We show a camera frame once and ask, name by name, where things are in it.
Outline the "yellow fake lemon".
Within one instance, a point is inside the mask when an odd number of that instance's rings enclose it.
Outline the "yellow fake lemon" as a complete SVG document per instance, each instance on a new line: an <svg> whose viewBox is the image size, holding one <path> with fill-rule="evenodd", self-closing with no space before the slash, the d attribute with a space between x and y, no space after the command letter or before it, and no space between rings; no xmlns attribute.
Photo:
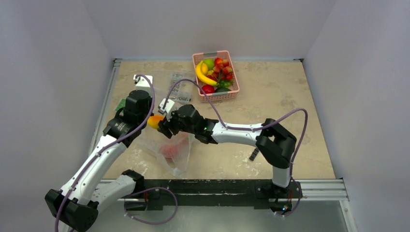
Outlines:
<svg viewBox="0 0 410 232"><path fill-rule="evenodd" d="M209 68L205 63L201 64L201 73L205 76L208 76Z"/></svg>

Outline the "red fake grape bunch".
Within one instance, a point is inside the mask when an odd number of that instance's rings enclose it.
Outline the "red fake grape bunch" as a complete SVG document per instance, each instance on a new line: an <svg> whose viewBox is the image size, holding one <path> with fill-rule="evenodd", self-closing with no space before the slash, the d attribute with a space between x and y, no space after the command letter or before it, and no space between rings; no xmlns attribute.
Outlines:
<svg viewBox="0 0 410 232"><path fill-rule="evenodd" d="M234 79L234 71L227 59L214 58L215 66L208 72L208 78L219 82L221 80L231 81Z"/></svg>

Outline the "clear plastic bag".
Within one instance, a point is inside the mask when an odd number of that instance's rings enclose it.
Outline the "clear plastic bag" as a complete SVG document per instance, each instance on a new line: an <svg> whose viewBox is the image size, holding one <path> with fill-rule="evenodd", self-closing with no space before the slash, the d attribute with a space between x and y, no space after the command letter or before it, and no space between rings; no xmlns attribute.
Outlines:
<svg viewBox="0 0 410 232"><path fill-rule="evenodd" d="M193 135L179 132L171 138L167 138L158 131L158 123L164 116L158 113L158 105L166 97L167 93L159 88L155 89L155 106L153 116L147 121L147 126L134 140L151 156L157 163L175 177L184 177L187 173L190 159L190 151Z"/></svg>

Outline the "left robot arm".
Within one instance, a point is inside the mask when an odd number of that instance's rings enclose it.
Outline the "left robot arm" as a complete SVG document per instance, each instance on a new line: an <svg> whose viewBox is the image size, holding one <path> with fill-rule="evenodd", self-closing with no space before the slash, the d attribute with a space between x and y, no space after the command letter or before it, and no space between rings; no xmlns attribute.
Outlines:
<svg viewBox="0 0 410 232"><path fill-rule="evenodd" d="M125 106L109 120L96 147L85 163L59 190L50 189L45 201L55 217L54 230L87 231L96 221L101 200L92 195L98 183L121 155L140 135L152 115L155 94L151 90L133 90Z"/></svg>

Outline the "orange fake fruit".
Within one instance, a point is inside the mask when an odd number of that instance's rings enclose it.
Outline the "orange fake fruit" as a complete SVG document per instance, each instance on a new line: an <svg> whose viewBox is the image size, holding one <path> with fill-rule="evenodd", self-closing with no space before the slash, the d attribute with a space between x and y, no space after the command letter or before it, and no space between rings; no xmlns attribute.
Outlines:
<svg viewBox="0 0 410 232"><path fill-rule="evenodd" d="M150 116L150 117L148 118L147 124L148 124L151 128L157 130L157 129L159 128L159 122L162 121L163 119L164 119L163 116L153 115L153 116Z"/></svg>

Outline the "red fake apple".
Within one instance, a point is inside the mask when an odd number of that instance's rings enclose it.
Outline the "red fake apple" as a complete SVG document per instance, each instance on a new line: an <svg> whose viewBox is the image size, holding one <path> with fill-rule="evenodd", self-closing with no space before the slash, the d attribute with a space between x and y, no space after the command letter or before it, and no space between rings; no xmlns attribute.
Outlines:
<svg viewBox="0 0 410 232"><path fill-rule="evenodd" d="M202 92L204 93L204 94L212 94L212 93L215 93L215 87L214 86L211 86L211 85L204 85L204 86L202 86Z"/></svg>

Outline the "pink red fake peach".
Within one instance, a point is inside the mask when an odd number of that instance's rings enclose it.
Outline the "pink red fake peach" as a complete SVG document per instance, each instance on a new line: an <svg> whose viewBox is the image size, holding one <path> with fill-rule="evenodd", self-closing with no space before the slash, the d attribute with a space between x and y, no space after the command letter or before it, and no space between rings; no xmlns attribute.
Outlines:
<svg viewBox="0 0 410 232"><path fill-rule="evenodd" d="M178 145L162 145L160 154L167 160L173 160L180 156L180 149Z"/></svg>

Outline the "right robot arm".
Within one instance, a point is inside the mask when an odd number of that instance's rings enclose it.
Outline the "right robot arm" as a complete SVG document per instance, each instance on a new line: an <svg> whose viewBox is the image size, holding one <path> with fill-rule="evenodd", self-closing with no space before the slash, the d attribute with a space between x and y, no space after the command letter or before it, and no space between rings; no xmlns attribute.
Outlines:
<svg viewBox="0 0 410 232"><path fill-rule="evenodd" d="M296 148L296 137L287 129L268 118L259 124L227 124L221 120L204 118L191 104L179 108L160 103L159 113L165 116L158 131L167 138L179 132L192 134L204 144L233 143L257 148L272 166L271 190L279 197L291 189L291 158Z"/></svg>

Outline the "small yellow fake banana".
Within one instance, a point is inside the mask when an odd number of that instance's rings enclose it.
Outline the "small yellow fake banana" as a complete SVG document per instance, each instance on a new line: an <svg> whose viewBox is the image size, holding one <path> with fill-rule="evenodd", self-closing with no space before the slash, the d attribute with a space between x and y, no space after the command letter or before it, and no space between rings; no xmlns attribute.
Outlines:
<svg viewBox="0 0 410 232"><path fill-rule="evenodd" d="M196 68L195 68L195 73L197 78L204 84L206 85L211 85L211 86L217 86L218 83L210 78L208 78L206 75L203 74L202 72L202 65L203 65L203 61L200 61Z"/></svg>

